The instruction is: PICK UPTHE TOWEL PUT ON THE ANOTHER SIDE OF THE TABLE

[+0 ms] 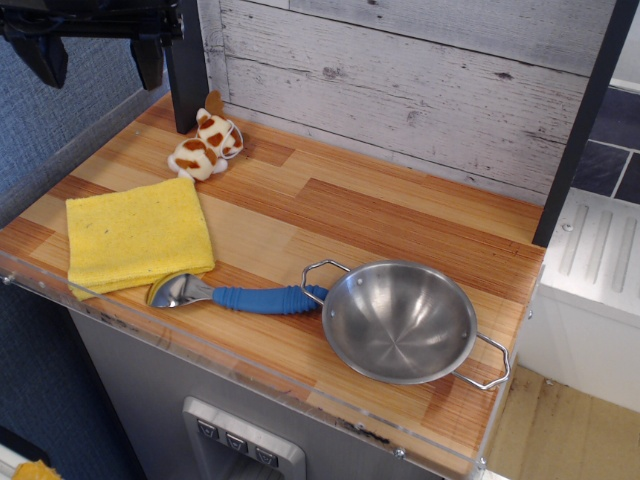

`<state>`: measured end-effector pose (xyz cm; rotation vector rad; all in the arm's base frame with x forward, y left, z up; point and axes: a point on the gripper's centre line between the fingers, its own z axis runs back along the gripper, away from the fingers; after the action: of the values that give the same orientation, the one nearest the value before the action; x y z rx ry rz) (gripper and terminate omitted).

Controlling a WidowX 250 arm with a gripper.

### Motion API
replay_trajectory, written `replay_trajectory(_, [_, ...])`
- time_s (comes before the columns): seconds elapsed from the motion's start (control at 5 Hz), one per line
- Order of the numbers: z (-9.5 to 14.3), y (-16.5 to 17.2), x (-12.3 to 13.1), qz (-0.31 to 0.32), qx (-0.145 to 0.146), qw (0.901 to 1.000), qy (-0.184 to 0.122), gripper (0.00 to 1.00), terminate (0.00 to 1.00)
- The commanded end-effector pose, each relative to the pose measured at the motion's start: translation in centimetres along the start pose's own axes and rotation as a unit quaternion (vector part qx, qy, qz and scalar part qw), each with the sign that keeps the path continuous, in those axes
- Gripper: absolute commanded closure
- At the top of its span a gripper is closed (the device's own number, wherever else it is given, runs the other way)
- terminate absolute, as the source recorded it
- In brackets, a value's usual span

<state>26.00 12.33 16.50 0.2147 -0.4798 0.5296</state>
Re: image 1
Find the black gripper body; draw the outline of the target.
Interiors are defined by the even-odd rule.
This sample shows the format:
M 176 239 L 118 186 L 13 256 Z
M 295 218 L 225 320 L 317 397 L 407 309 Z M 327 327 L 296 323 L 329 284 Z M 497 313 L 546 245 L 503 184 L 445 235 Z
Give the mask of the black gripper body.
M 27 37 L 183 37 L 177 1 L 3 1 L 1 28 Z

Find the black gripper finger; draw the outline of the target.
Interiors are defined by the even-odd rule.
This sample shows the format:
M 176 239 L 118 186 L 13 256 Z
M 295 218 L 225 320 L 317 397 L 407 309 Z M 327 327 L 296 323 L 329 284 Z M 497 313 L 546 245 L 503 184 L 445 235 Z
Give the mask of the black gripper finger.
M 17 55 L 46 85 L 61 89 L 64 86 L 68 54 L 58 37 L 16 37 L 10 40 Z
M 160 40 L 140 39 L 130 42 L 139 78 L 145 90 L 151 91 L 162 84 L 164 54 Z

